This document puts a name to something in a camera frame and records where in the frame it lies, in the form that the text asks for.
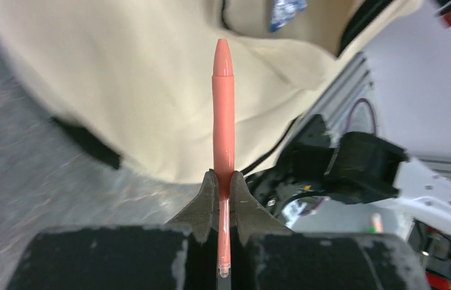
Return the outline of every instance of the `marker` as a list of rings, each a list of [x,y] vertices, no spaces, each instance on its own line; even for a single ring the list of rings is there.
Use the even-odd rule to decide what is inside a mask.
[[[229,197],[234,173],[234,75],[226,39],[216,44],[213,63],[213,161],[219,185],[218,271],[223,278],[231,268]]]
[[[369,229],[369,232],[370,233],[383,232],[382,216],[379,213],[374,213],[371,216],[371,228]]]

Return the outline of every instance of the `cable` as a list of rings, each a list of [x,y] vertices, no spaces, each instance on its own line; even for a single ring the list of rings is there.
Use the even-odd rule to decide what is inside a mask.
[[[248,165],[245,169],[243,169],[241,171],[241,174],[246,176],[248,173],[250,173],[252,170],[254,170],[257,166],[259,166],[259,164],[264,162],[264,160],[268,159],[268,157],[270,157],[277,150],[277,148],[280,146],[280,144],[282,144],[284,139],[287,137],[287,134],[289,134],[289,132],[291,131],[291,128],[293,128],[293,125],[296,123],[297,119],[298,118],[294,118],[291,122],[289,122],[289,126],[287,127],[286,131],[282,134],[282,137],[280,137],[280,139],[277,141],[277,143],[268,152],[262,154],[261,157],[257,158],[257,160],[255,160],[252,164]]]
[[[377,126],[378,124],[376,123],[376,116],[374,113],[374,108],[373,105],[371,104],[371,102],[367,99],[367,98],[360,98],[358,99],[355,104],[353,104],[353,107],[351,107],[349,113],[348,113],[348,117],[346,119],[346,126],[344,127],[344,131],[343,134],[347,133],[350,130],[351,127],[351,119],[353,117],[353,112],[355,111],[355,109],[360,105],[360,104],[366,104],[368,107],[369,112],[371,113],[371,124],[373,126],[373,135],[377,135]]]

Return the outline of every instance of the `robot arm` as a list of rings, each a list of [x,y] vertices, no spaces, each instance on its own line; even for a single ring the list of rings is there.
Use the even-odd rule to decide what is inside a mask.
[[[399,197],[374,205],[412,215],[419,221],[451,235],[451,181],[411,157],[401,163],[394,187]]]

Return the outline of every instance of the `black cable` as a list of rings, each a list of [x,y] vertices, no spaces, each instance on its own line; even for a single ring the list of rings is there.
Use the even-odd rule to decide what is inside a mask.
[[[282,141],[284,141],[287,134],[291,131],[291,128],[293,128],[293,125],[296,123],[296,119],[292,120],[289,123],[289,126],[287,127],[286,131],[284,132],[282,137],[278,140],[278,142],[274,145],[274,147],[272,147],[270,149],[270,151],[266,152],[261,157],[257,158],[257,160],[255,160],[252,164],[248,165],[245,169],[243,169],[241,171],[241,174],[246,176],[248,173],[250,173],[252,170],[254,170],[257,166],[259,166],[259,164],[261,164],[264,160],[268,159],[268,157],[270,157],[270,155],[272,155],[276,151],[278,146],[280,146],[280,144],[282,144]]]
[[[447,3],[451,2],[451,0],[434,0],[434,2],[435,2],[439,7],[443,7],[443,6],[446,6]]]
[[[225,10],[227,9],[227,0],[222,1],[222,11],[220,13],[220,20],[222,21],[222,25],[225,29],[230,30],[229,25],[225,21]]]

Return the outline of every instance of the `blue patterned object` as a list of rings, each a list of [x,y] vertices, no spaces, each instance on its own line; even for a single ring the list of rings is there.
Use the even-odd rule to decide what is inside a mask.
[[[305,8],[307,8],[306,0],[275,0],[270,21],[270,32],[279,30]]]

